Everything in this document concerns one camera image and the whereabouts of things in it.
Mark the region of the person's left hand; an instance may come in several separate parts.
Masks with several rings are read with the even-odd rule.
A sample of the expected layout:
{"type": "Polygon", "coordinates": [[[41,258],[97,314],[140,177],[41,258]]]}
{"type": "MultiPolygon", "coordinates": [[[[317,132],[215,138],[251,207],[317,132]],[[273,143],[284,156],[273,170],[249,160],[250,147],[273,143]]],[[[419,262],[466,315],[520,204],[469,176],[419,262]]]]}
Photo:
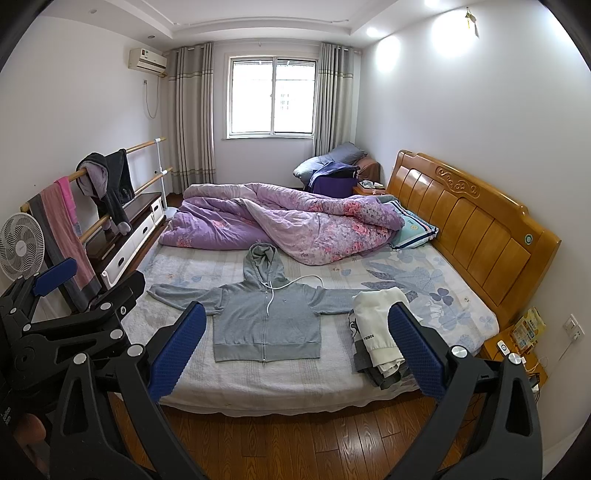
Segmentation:
{"type": "Polygon", "coordinates": [[[44,441],[46,429],[36,416],[26,414],[16,427],[13,436],[20,447],[25,449],[44,441]]]}

